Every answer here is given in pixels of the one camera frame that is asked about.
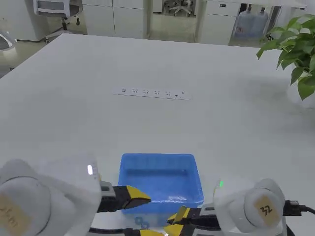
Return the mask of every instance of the potted plant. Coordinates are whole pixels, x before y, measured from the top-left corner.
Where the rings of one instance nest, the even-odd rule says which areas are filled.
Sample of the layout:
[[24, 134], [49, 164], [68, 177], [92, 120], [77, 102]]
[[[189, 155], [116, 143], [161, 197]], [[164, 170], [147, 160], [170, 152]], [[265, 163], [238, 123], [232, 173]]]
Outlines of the potted plant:
[[286, 27], [275, 27], [270, 31], [273, 32], [280, 33], [280, 37], [264, 44], [257, 53], [258, 59], [264, 51], [282, 50], [277, 68], [294, 66], [288, 97], [304, 107], [315, 108], [315, 15], [292, 18]]

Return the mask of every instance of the blue plastic bin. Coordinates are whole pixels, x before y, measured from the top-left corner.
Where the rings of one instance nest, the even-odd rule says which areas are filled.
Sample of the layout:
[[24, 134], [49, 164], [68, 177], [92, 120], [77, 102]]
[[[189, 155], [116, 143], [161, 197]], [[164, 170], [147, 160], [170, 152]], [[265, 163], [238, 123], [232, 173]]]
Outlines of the blue plastic bin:
[[126, 214], [176, 213], [182, 205], [198, 207], [203, 193], [191, 154], [124, 154], [119, 185], [131, 185], [151, 197], [151, 202]]

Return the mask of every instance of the robot arm label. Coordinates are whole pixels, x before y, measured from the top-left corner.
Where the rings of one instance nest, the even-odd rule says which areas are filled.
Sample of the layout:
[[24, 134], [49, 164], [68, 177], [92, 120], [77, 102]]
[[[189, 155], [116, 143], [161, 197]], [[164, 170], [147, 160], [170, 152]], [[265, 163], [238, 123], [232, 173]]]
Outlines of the robot arm label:
[[280, 221], [280, 217], [276, 210], [274, 210], [273, 203], [270, 199], [263, 195], [256, 201], [254, 207], [258, 210], [258, 213], [266, 225], [272, 226], [273, 222]]
[[31, 218], [5, 194], [0, 194], [0, 225], [13, 236], [21, 236], [28, 229]]

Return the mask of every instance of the office desk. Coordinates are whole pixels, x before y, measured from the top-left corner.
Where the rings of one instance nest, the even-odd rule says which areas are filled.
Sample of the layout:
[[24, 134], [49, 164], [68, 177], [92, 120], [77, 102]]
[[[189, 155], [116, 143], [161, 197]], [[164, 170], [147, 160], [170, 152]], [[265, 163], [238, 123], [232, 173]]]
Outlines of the office desk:
[[[315, 207], [315, 112], [288, 101], [279, 53], [258, 61], [257, 50], [63, 34], [0, 80], [0, 164], [94, 152], [117, 184], [123, 153], [192, 153], [205, 202], [212, 176], [238, 175], [273, 178], [287, 199]], [[113, 95], [120, 86], [184, 89], [192, 100]], [[311, 235], [314, 219], [288, 224]], [[100, 215], [94, 226], [107, 223]]]

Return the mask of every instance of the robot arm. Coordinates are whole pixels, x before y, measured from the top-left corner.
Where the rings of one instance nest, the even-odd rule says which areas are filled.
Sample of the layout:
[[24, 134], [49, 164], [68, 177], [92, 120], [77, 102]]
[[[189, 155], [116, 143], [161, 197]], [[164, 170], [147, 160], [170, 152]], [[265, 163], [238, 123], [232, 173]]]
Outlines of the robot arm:
[[0, 169], [1, 236], [162, 236], [150, 230], [90, 228], [98, 212], [150, 202], [131, 186], [99, 180], [92, 158], [64, 159], [35, 171], [22, 160]]
[[294, 236], [284, 217], [284, 194], [273, 180], [228, 194], [227, 187], [219, 182], [214, 202], [202, 208], [183, 206], [165, 231], [170, 236]]

